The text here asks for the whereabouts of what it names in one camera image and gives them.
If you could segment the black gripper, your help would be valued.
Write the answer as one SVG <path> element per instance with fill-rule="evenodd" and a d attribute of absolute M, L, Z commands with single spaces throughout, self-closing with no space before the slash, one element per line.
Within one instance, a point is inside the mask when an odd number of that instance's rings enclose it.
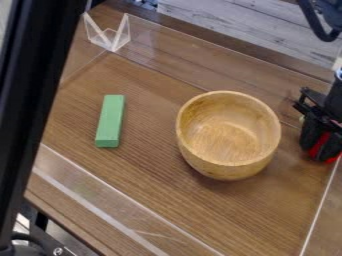
<path fill-rule="evenodd" d="M 333 129 L 342 129 L 342 67 L 334 71 L 334 81 L 326 94 L 302 87 L 301 97 L 293 107 L 303 114 L 314 113 L 323 123 Z M 310 150 L 322 134 L 322 125 L 313 116 L 305 118 L 299 145 Z M 322 136 L 322 145 L 318 151 L 318 160 L 334 162 L 342 153 L 342 135 L 337 132 Z"/>

